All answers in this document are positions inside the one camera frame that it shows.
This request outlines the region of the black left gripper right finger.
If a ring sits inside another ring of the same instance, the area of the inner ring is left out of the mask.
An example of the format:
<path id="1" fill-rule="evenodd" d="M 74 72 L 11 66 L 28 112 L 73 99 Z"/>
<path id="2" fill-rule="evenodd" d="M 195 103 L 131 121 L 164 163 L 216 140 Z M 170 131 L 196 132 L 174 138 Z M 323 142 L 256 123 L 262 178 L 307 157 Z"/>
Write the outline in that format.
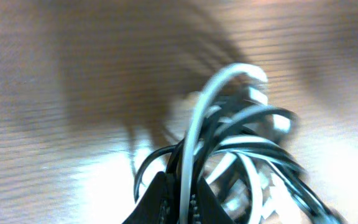
<path id="1" fill-rule="evenodd" d="M 202 177 L 191 191 L 189 224 L 234 224 Z"/>

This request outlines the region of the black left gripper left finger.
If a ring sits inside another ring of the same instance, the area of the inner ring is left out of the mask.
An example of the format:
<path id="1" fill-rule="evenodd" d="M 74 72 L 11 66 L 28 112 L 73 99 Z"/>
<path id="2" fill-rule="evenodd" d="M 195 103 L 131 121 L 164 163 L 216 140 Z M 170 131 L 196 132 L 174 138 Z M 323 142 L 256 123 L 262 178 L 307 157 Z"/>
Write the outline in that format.
<path id="1" fill-rule="evenodd" d="M 175 178 L 171 174 L 158 172 L 123 224 L 178 223 L 176 195 Z"/>

